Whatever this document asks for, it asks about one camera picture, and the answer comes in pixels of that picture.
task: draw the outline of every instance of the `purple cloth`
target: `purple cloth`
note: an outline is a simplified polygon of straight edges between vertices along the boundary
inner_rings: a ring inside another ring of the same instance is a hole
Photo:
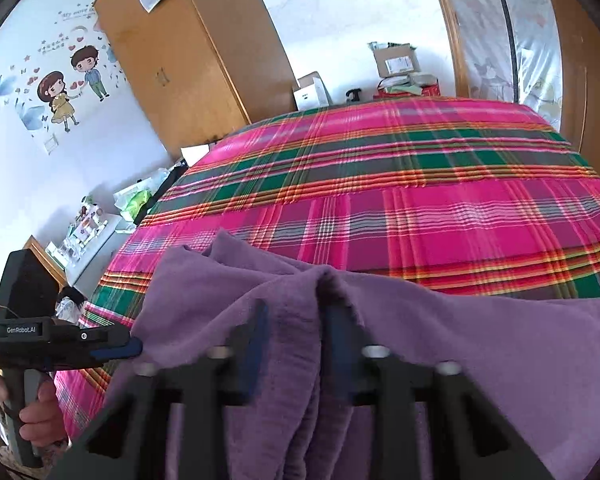
[[[166,251],[132,330],[144,351],[120,365],[107,396],[135,363],[173,367],[222,344],[262,299],[269,351],[253,405],[228,410],[232,479],[366,479],[370,410],[344,406],[320,384],[315,289],[325,274],[378,344],[413,363],[459,362],[557,480],[582,480],[596,463],[600,298],[449,296],[283,258],[227,232],[204,254]]]

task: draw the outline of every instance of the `plaid bedsheet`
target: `plaid bedsheet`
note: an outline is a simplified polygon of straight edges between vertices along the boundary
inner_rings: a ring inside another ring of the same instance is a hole
[[[219,228],[278,254],[449,294],[600,296],[600,179],[518,105],[387,100],[229,136],[129,238],[82,323],[132,326],[165,248],[203,250]],[[113,366],[56,375],[70,436],[100,409]]]

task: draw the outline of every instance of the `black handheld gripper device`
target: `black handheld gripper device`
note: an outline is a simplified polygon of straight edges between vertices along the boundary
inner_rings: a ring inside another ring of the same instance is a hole
[[[56,324],[59,285],[29,249],[7,259],[0,281],[0,369],[9,399],[3,407],[8,444],[25,467],[42,467],[38,450],[20,436],[19,413],[38,398],[50,372],[97,368],[110,359],[135,357],[139,339],[126,326],[80,328]]]

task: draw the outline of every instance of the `wooden cabinet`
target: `wooden cabinet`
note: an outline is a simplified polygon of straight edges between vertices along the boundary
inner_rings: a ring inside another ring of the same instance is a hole
[[[600,31],[577,0],[551,0],[562,51],[560,133],[600,175]]]
[[[262,0],[96,0],[100,26],[165,148],[296,109],[297,82]]]

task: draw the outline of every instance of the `handle grip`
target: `handle grip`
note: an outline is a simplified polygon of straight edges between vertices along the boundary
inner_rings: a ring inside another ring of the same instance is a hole
[[[5,402],[7,436],[9,446],[17,462],[24,467],[40,468],[43,466],[38,450],[28,440],[20,436],[20,428],[24,425],[20,420],[20,410],[38,399],[38,387],[48,375],[37,370],[16,370],[5,368],[2,377],[7,386],[9,399]]]

